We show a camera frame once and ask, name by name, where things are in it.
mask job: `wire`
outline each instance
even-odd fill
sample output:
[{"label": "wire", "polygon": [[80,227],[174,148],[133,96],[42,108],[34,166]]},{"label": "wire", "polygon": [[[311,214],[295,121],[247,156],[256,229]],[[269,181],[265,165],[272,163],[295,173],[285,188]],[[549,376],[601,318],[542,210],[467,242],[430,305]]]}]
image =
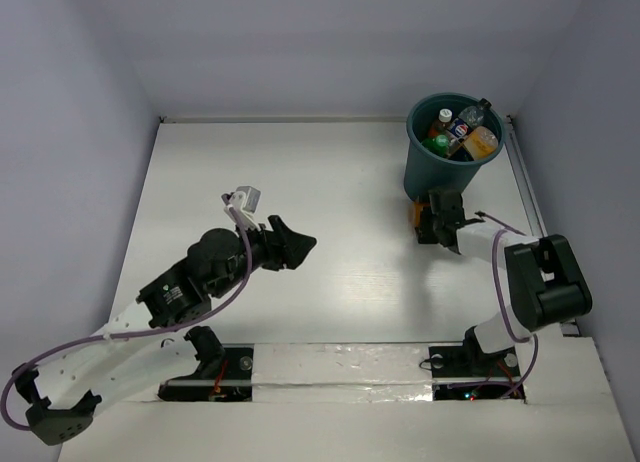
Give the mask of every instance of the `wire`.
[{"label": "wire", "polygon": [[[222,196],[222,201],[225,203],[225,205],[229,205],[229,199],[226,195]],[[215,309],[210,310],[209,312],[201,315],[197,319],[192,320],[190,322],[184,322],[182,324],[173,325],[170,327],[164,327],[162,329],[148,329],[148,330],[138,330],[138,331],[132,331],[132,332],[115,333],[110,335],[111,339],[115,339],[115,340],[136,339],[141,337],[150,337],[155,335],[167,334],[171,332],[178,332],[182,329],[185,329],[192,325],[199,324],[213,317],[214,315],[220,313],[222,310],[228,307],[234,300],[238,298],[240,293],[244,290],[244,288],[247,286],[247,283],[249,282],[249,277],[253,270],[253,257],[251,253],[251,244],[249,243],[249,237],[247,236],[247,229],[244,223],[242,222],[242,219],[240,218],[236,210],[231,206],[229,207],[229,213],[233,217],[233,220],[235,221],[236,225],[238,226],[238,232],[240,233],[240,238],[244,243],[244,248],[247,254],[246,255],[247,271],[244,277],[242,278],[242,282],[240,283],[238,288],[235,290],[235,292],[231,294],[231,296],[227,300],[225,300],[220,305],[218,305]],[[33,359],[29,360],[28,362],[25,362],[24,364],[22,364],[13,372],[13,374],[11,374],[11,377],[9,378],[4,388],[2,389],[2,395],[0,395],[0,415],[2,416],[2,419],[7,423],[7,425],[9,425],[10,427],[16,430],[30,431],[31,429],[29,428],[28,425],[24,425],[16,422],[11,417],[11,414],[9,414],[9,410],[7,408],[7,401],[9,399],[9,393],[11,392],[11,388],[14,386],[14,384],[20,378],[20,376],[25,372],[33,369],[38,364],[38,362],[44,359],[47,359],[59,352],[72,349],[79,345],[95,344],[95,343],[106,342],[106,341],[107,339],[105,339],[102,335],[92,335],[89,337],[83,337],[77,340],[73,340],[71,342],[64,343],[52,349],[49,349],[46,352],[43,352],[42,354],[35,356]]]},{"label": "wire", "polygon": [[[507,314],[507,308],[506,305],[504,303],[504,296],[502,294],[502,288],[500,286],[500,277],[498,275],[498,247],[500,245],[500,238],[506,234],[508,231],[512,231],[515,232],[517,234],[521,234],[524,235],[522,232],[520,232],[517,229],[514,229],[513,227],[510,227],[509,225],[505,224],[504,222],[496,219],[495,217],[491,217],[491,216],[487,216],[486,213],[484,212],[477,212],[476,213],[478,216],[480,217],[487,217],[490,218],[491,220],[494,220],[494,222],[499,223],[500,225],[502,225],[503,227],[506,227],[505,229],[501,229],[498,232],[496,232],[496,235],[493,237],[493,244],[492,244],[492,249],[491,249],[491,269],[493,272],[493,282],[495,285],[495,289],[496,289],[496,295],[498,297],[498,305],[500,306],[500,314],[502,315],[502,320],[504,322],[504,325],[507,329],[507,333],[509,334],[509,337],[511,338],[511,340],[513,340],[516,343],[524,343],[524,342],[528,342],[529,339],[528,338],[520,338],[517,337],[515,335],[515,333],[513,332],[513,328],[511,327],[511,322],[509,321],[509,316]],[[516,385],[511,385],[508,384],[506,382],[500,382],[500,381],[491,381],[489,382],[489,379],[487,379],[485,382],[483,382],[483,384],[491,384],[491,385],[507,385],[510,387],[510,389],[505,392],[505,394],[501,397],[501,398],[505,398],[505,397],[509,397],[511,396],[511,394],[513,394],[514,392],[516,392],[520,387],[522,387],[522,385],[524,384],[524,381],[527,380],[529,378],[529,375],[531,375],[531,372],[533,371],[533,367],[536,364],[536,361],[538,360],[538,350],[540,348],[540,342],[538,340],[538,336],[536,334],[532,334],[531,339],[533,340],[533,355],[531,356],[531,362],[529,363],[529,367],[527,368],[527,370],[525,371],[525,373],[522,375],[522,377],[520,377],[520,380],[518,381],[518,383]],[[456,388],[456,387],[473,387],[475,386],[475,382],[462,382],[462,383],[457,383],[457,384],[450,384],[448,387],[449,388]]]},{"label": "wire", "polygon": [[227,371],[227,365],[229,365],[229,361],[225,360],[220,368],[220,373],[213,382],[213,390],[211,391],[210,396],[213,397],[220,393],[220,381],[224,378],[224,373]]},{"label": "wire", "polygon": [[505,229],[515,233],[515,234],[519,234],[519,235],[526,235],[524,232],[519,231],[518,229],[511,227],[509,224],[507,224],[506,222],[501,221],[500,219],[498,219],[497,217],[494,217],[493,215],[487,214],[486,212],[482,212],[482,211],[478,211],[476,212],[476,215],[482,219],[489,219],[494,221],[496,224],[501,225],[502,227],[504,227]]},{"label": "wire", "polygon": [[[507,368],[506,365],[504,365],[502,362],[498,361],[496,362],[496,365],[498,366],[498,368],[504,372],[504,374],[507,376],[507,378],[509,379],[509,383],[511,384],[511,387],[513,387],[513,376],[511,375],[511,372],[509,372],[509,369]],[[514,392],[514,394],[516,396],[520,396],[520,392],[518,392],[517,390]]]},{"label": "wire", "polygon": [[[425,367],[424,364],[431,364],[431,359],[424,359],[422,362],[420,362],[418,364],[418,367],[420,367],[422,370],[427,370],[429,372],[431,372],[431,368],[430,367]],[[489,376],[482,382],[480,382],[480,384],[478,384],[478,382],[459,382],[459,383],[454,383],[454,384],[447,384],[447,389],[458,389],[458,388],[464,388],[464,387],[475,387],[474,390],[478,390],[480,388],[482,388],[485,385],[504,385],[505,387],[513,387],[513,384],[508,384],[506,382],[502,382],[499,380],[496,381],[492,381],[491,377],[493,377],[493,369],[491,369],[489,371]]]},{"label": "wire", "polygon": [[[499,230],[498,232],[496,232],[496,235],[493,237],[493,247],[491,250],[491,269],[493,272],[493,282],[496,287],[496,295],[498,296],[498,304],[500,305],[500,314],[502,315],[502,320],[504,321],[504,325],[507,329],[507,333],[509,334],[509,337],[511,337],[511,340],[513,340],[514,342],[523,343],[523,342],[528,342],[529,339],[516,337],[516,335],[513,333],[513,328],[511,327],[511,322],[509,321],[509,316],[507,315],[507,308],[504,303],[504,297],[502,295],[502,288],[500,287],[500,277],[498,275],[498,246],[500,244],[500,238],[506,232],[507,230],[505,229]],[[526,372],[522,375],[522,377],[520,377],[520,380],[518,381],[518,383],[515,386],[513,386],[511,389],[509,389],[502,396],[503,398],[509,397],[516,390],[522,387],[522,384],[524,384],[524,381],[527,380],[527,378],[531,374],[531,371],[533,370],[533,367],[536,364],[536,361],[538,360],[538,349],[540,345],[538,341],[538,336],[536,334],[533,334],[531,338],[533,339],[533,355],[531,357],[531,362],[529,363],[529,367],[527,368]]]},{"label": "wire", "polygon": [[507,333],[514,342],[524,343],[529,339],[517,337],[511,328],[511,322],[507,315],[507,306],[504,303],[502,287],[500,286],[500,275],[498,274],[498,247],[500,246],[500,238],[506,233],[506,229],[501,229],[496,232],[496,235],[493,237],[493,246],[491,248],[491,271],[493,272],[493,283],[496,287],[496,295],[498,296],[498,305],[500,305],[500,314],[502,315],[502,321],[507,328]]},{"label": "wire", "polygon": [[483,383],[481,383],[478,387],[476,387],[475,389],[473,389],[473,390],[471,391],[471,393],[473,393],[473,392],[479,393],[478,391],[479,391],[482,387],[484,387],[485,385],[489,384],[489,381],[491,380],[491,377],[493,377],[493,369],[490,369],[490,370],[489,370],[489,375],[487,375],[487,380],[485,380],[485,381],[484,381]]}]

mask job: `trash bin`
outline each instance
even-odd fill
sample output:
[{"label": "trash bin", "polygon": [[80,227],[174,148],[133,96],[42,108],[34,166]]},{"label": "trash bin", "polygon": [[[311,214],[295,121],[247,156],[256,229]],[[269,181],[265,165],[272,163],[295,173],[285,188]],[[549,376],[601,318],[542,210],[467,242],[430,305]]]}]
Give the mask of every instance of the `trash bin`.
[{"label": "trash bin", "polygon": [[462,192],[476,172],[491,162],[504,146],[504,126],[498,114],[488,110],[484,126],[499,140],[498,148],[489,157],[475,162],[457,162],[443,159],[429,152],[420,143],[427,137],[431,123],[438,117],[440,109],[450,109],[456,117],[464,108],[476,105],[477,99],[463,94],[440,93],[418,102],[407,118],[409,154],[404,171],[404,190],[411,200],[426,196],[430,189],[447,187]]}]

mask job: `white wall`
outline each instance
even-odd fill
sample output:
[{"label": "white wall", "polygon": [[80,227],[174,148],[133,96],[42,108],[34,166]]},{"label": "white wall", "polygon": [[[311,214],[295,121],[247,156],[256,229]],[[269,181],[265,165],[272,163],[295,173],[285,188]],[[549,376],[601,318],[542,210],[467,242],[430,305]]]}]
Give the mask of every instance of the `white wall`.
[{"label": "white wall", "polygon": [[585,0],[516,118],[549,231],[570,238],[595,337],[640,455],[640,0]]},{"label": "white wall", "polygon": [[[107,318],[157,118],[95,0],[0,0],[0,379]],[[26,404],[14,398],[24,421]],[[57,449],[0,422],[0,458]]]},{"label": "white wall", "polygon": [[101,0],[170,116],[515,111],[581,0]]}]

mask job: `white platform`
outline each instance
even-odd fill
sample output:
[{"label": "white platform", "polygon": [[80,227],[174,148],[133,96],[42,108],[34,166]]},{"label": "white platform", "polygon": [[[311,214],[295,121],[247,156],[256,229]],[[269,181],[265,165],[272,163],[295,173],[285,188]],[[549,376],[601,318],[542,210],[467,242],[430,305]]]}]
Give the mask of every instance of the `white platform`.
[{"label": "white platform", "polygon": [[[281,215],[318,246],[296,271],[254,274],[211,322],[223,343],[460,340],[497,310],[490,268],[415,242],[402,189],[407,144],[398,123],[161,125],[113,311],[206,230],[231,227],[219,194],[251,184],[263,191],[263,220]],[[481,209],[528,228],[506,151],[480,170],[464,199],[468,214]],[[563,338],[557,327],[540,341],[526,405],[308,403],[328,401],[326,391],[261,392],[261,402],[245,404],[125,402],[65,444],[60,460],[632,461],[593,343]],[[261,383],[360,383],[339,368],[342,359],[323,356],[314,366],[326,370],[301,373],[308,348],[293,347],[257,349],[256,358],[271,354],[263,365],[256,359]],[[531,347],[517,350],[526,366]],[[420,386],[411,365],[419,354],[391,351],[411,363],[369,365],[366,377],[393,379],[396,367],[402,383]],[[327,373],[333,366],[336,377]]]}]

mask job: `plastic bottle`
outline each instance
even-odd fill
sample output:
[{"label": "plastic bottle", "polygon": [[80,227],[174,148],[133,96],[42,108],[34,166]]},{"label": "plastic bottle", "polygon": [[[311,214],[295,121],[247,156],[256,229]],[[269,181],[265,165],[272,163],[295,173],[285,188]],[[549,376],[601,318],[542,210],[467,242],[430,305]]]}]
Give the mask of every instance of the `plastic bottle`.
[{"label": "plastic bottle", "polygon": [[487,99],[480,99],[478,105],[471,105],[464,109],[447,127],[447,131],[452,134],[449,137],[461,139],[480,127],[484,122],[484,112],[489,107],[491,107],[491,103]]},{"label": "plastic bottle", "polygon": [[445,130],[447,130],[449,122],[451,122],[451,117],[453,117],[453,112],[451,112],[449,109],[440,110],[440,113],[438,113],[438,118],[434,120],[431,124],[431,127],[429,127],[427,139],[435,139],[438,135],[444,134]]},{"label": "plastic bottle", "polygon": [[429,152],[436,154],[444,159],[447,158],[449,153],[449,137],[444,134],[436,135],[432,139],[425,140],[422,145],[424,145]]},{"label": "plastic bottle", "polygon": [[499,145],[496,136],[486,127],[478,127],[469,137],[451,147],[450,159],[458,162],[473,162],[491,155]]}]

